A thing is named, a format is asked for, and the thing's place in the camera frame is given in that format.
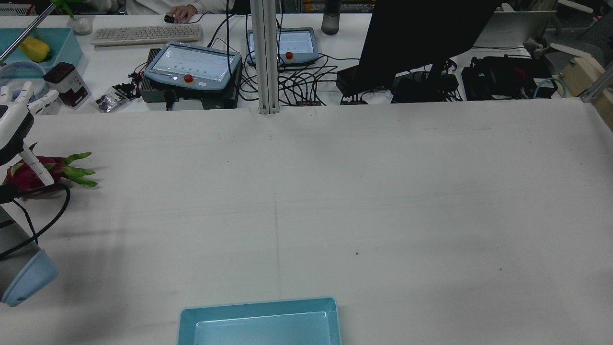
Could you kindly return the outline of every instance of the wooden block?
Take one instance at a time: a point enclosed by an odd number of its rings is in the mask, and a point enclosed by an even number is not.
[[[568,97],[575,97],[587,89],[604,73],[604,68],[594,58],[573,58],[560,73],[560,79],[566,84]],[[613,130],[613,91],[611,87],[592,101],[604,122]]]

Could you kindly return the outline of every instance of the light blue tray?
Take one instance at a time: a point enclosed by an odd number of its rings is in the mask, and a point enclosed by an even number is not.
[[[25,28],[6,28],[0,29],[0,52],[3,52],[10,46],[13,41],[21,35]],[[50,51],[47,58],[38,64],[41,65],[45,71],[50,71],[59,62],[66,62],[78,65],[83,51],[81,46],[77,42],[72,28],[36,28],[30,36],[37,38],[49,45]],[[11,63],[15,61],[31,61],[26,55],[24,55],[19,48],[15,49],[4,61],[4,63]],[[40,73],[32,71],[30,69],[23,69],[19,71],[17,75],[8,76],[11,78],[41,78]]]
[[[341,345],[332,297],[186,308],[177,345]]]

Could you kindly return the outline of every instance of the metal frame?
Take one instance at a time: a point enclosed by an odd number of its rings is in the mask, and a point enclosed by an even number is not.
[[[275,0],[251,1],[260,114],[274,114],[280,111],[275,15]]]
[[[604,89],[609,87],[613,83],[613,63],[607,66],[601,75],[595,82],[593,82],[580,96],[579,98],[584,102],[592,102],[596,99]]]
[[[47,9],[45,9],[34,21],[17,37],[15,42],[13,42],[2,55],[0,55],[0,64],[9,57],[9,55],[19,47],[19,45],[23,42],[24,39],[32,32],[32,30],[36,29],[36,27],[43,21],[45,18],[55,10],[55,4],[52,2]]]

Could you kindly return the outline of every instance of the teal cable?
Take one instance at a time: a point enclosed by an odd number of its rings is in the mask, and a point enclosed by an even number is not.
[[[538,84],[538,86],[536,87],[534,96],[532,96],[532,98],[536,98],[536,93],[538,92],[538,89],[540,89],[543,84],[545,84],[546,82],[548,82],[550,80],[554,80],[554,81],[560,83],[560,85],[562,85],[562,90],[564,91],[564,94],[562,95],[562,98],[566,98],[566,84],[563,81],[561,81],[560,79],[553,78],[553,77],[552,78],[544,79],[542,82],[540,82]]]

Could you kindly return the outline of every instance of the dragon fruit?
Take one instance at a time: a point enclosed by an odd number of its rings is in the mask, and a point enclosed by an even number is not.
[[[63,177],[84,187],[94,187],[97,183],[84,178],[84,176],[92,175],[95,171],[70,166],[73,161],[88,157],[89,155],[91,155],[91,152],[78,153],[68,157],[36,157],[45,169],[49,171],[54,182],[59,182],[60,178]],[[23,160],[9,167],[6,173],[3,184],[16,185],[20,193],[28,192],[44,185],[36,176],[36,173]]]

